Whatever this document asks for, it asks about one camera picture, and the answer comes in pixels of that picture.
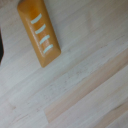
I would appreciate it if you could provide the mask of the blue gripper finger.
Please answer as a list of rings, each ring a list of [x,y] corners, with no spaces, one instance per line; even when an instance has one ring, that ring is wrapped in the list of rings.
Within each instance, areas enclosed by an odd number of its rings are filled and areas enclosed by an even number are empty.
[[[1,31],[0,31],[0,64],[2,61],[4,55],[4,48],[3,48],[3,40],[2,40],[2,35],[1,35]]]

